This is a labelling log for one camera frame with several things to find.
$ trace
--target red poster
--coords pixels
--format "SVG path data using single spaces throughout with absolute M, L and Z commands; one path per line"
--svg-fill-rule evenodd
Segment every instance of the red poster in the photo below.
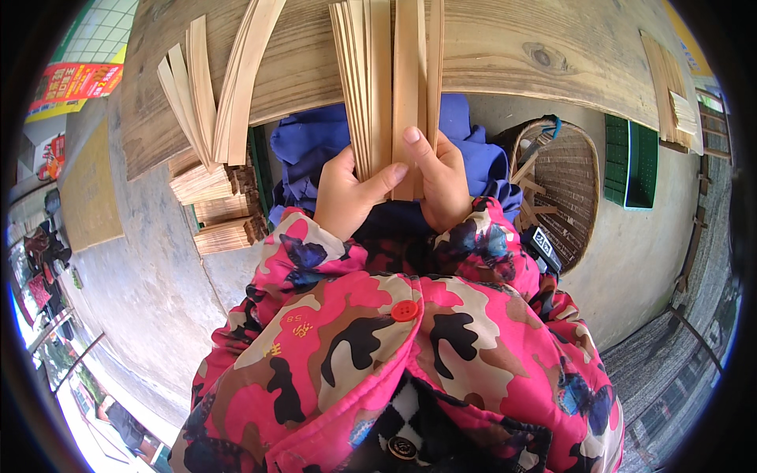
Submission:
M 60 63 L 48 66 L 29 110 L 53 102 L 110 94 L 121 82 L 123 64 Z

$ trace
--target green plastic basket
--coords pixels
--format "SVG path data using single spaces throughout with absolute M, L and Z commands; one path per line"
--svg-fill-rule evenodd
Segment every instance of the green plastic basket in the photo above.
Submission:
M 605 115 L 605 199 L 626 210 L 651 210 L 657 187 L 657 132 Z

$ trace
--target red button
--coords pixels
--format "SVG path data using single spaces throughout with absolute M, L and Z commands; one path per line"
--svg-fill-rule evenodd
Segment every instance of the red button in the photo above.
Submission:
M 397 322 L 413 320 L 418 313 L 418 304 L 412 300 L 402 300 L 391 308 L 391 318 Z

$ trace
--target person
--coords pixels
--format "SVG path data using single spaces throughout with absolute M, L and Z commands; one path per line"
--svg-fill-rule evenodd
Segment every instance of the person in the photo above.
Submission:
M 436 154 L 403 137 L 437 235 L 356 243 L 408 167 L 359 183 L 349 146 L 327 162 L 314 214 L 283 213 L 212 335 L 174 471 L 619 467 L 623 411 L 573 300 L 499 201 L 470 198 L 443 133 Z

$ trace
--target tiled wall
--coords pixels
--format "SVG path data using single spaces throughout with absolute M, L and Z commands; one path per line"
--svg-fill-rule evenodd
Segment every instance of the tiled wall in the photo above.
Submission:
M 107 63 L 129 41 L 139 0 L 95 0 L 63 54 L 63 62 Z

